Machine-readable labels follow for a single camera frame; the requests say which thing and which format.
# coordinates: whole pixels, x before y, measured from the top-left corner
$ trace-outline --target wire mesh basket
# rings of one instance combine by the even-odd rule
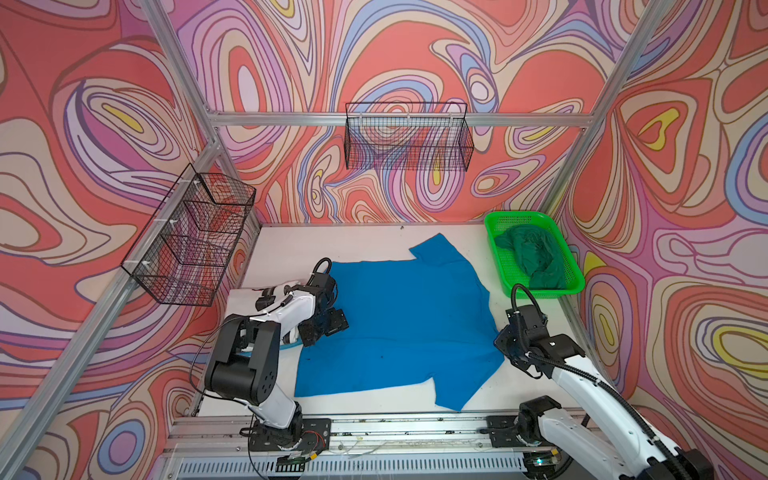
[[[467,171],[475,144],[466,113],[461,102],[350,102],[346,167]]]
[[[212,305],[255,199],[237,179],[196,173],[129,273],[159,303]]]

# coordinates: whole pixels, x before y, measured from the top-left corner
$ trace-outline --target green plastic basket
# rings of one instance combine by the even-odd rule
[[[511,250],[497,248],[494,239],[515,225],[531,224],[543,228],[552,234],[558,241],[560,251],[563,254],[565,264],[565,281],[568,288],[565,290],[531,290],[537,298],[558,298],[563,295],[579,293],[584,289],[584,274],[579,270],[573,254],[565,243],[563,234],[558,225],[545,214],[540,212],[491,212],[485,216],[485,229],[488,231],[488,242],[491,245],[493,259],[496,261],[498,275],[502,279],[502,288],[508,296],[512,293],[512,287],[516,283],[528,286],[531,277],[526,275],[515,262],[515,255]],[[518,298],[527,298],[525,292],[518,290]]]

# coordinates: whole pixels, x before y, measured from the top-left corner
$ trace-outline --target white table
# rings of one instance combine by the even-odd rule
[[[502,292],[496,266],[488,248],[485,227],[472,225],[414,226],[331,226],[331,227],[265,227],[259,235],[243,287],[272,286],[288,280],[306,280],[317,260],[330,257],[339,262],[363,260],[411,260],[409,248],[442,233],[472,264],[485,288],[491,293],[490,309],[501,329],[507,324],[506,309],[510,300]],[[571,327],[557,300],[539,300],[549,317],[549,333],[566,333]],[[301,346],[280,352],[277,384],[292,396],[296,385],[296,369]],[[509,410],[520,402],[549,395],[563,407],[576,407],[576,402],[546,377],[534,380],[509,362],[488,379],[465,405],[463,411]],[[435,388],[430,379],[411,386],[338,393],[297,399],[305,414],[443,412],[435,405]],[[244,408],[232,402],[205,398],[198,416],[243,415]]]

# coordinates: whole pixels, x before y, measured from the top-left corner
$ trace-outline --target green garment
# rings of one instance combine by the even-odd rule
[[[531,277],[531,290],[564,290],[565,265],[551,233],[536,225],[511,227],[495,238],[496,246],[512,250],[515,262]]]

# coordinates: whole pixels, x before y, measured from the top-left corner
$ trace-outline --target robotic arm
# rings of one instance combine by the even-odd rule
[[[320,272],[324,263],[327,267]],[[338,288],[329,274],[331,266],[323,258],[304,285],[289,282],[230,293],[228,303],[238,300],[240,306],[221,326],[205,388],[246,406],[260,420],[258,429],[267,444],[271,439],[289,445],[303,434],[301,407],[276,384],[280,340],[290,343],[298,330],[303,345],[311,346],[349,326],[344,312],[333,308]]]
[[[517,290],[524,290],[533,305],[517,307]],[[653,427],[603,378],[571,337],[549,335],[547,317],[528,289],[515,285],[511,301],[509,325],[498,334],[496,348],[518,369],[528,373],[533,366],[554,380],[584,408],[611,443],[576,422],[548,396],[522,403],[507,436],[516,435],[526,445],[557,445],[598,480],[713,478],[712,465],[698,450],[684,452]]]

